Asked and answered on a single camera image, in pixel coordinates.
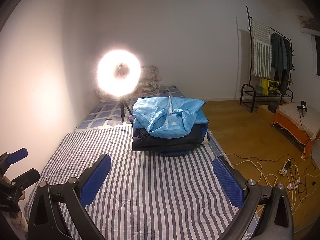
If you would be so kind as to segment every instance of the yellow crate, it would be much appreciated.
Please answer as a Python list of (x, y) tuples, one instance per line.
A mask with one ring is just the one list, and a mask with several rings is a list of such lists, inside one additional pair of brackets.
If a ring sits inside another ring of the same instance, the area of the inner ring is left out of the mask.
[(262, 93), (266, 96), (276, 96), (278, 92), (278, 81), (263, 78), (261, 87), (263, 88)]

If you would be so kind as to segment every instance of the silver bolt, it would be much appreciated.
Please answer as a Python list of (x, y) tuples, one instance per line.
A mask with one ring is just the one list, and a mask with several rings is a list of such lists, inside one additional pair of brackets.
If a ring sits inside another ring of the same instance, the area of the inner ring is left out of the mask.
[(76, 182), (77, 182), (77, 178), (76, 177), (72, 177), (72, 178), (70, 178), (69, 180), (68, 180), (68, 182), (70, 183), (70, 184), (75, 184)]
[(284, 185), (283, 185), (282, 183), (278, 183), (277, 187), (278, 187), (279, 189), (284, 189)]
[(39, 186), (40, 186), (40, 187), (44, 187), (45, 185), (47, 185), (47, 182), (46, 182), (46, 181), (41, 181), (41, 182), (39, 183)]
[(248, 179), (247, 182), (250, 186), (254, 186), (257, 184), (253, 179)]

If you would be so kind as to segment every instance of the tripod leg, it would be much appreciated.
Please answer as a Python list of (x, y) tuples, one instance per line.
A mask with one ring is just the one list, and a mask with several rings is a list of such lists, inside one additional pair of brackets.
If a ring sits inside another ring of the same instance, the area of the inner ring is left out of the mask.
[(130, 110), (128, 104), (127, 104), (127, 102), (124, 100), (123, 103), (124, 103), (124, 105), (126, 106), (126, 108), (128, 109), (129, 113), (132, 114), (132, 112), (131, 112), (131, 110)]
[(124, 102), (120, 100), (121, 122), (124, 122)]

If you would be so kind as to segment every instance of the orange cloth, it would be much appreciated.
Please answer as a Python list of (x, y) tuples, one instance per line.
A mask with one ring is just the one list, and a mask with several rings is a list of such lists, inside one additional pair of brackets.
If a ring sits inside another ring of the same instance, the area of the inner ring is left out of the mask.
[[(301, 157), (302, 159), (306, 159), (310, 155), (310, 152), (312, 149), (312, 142), (304, 131), (301, 131), (288, 118), (284, 117), (282, 114), (279, 114), (278, 112), (276, 112), (272, 122), (273, 123), (276, 122), (279, 125), (281, 125), (283, 128), (288, 130), (301, 144), (305, 145), (303, 154)], [(318, 139), (320, 139), (320, 131), (318, 132), (315, 140), (318, 140)]]

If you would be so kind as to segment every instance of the jacket zipper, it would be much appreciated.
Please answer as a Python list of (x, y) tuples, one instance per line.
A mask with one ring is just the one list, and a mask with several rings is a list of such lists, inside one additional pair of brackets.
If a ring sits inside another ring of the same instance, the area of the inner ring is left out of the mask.
[(168, 97), (168, 99), (169, 99), (169, 114), (173, 114), (172, 103), (171, 103), (171, 97)]

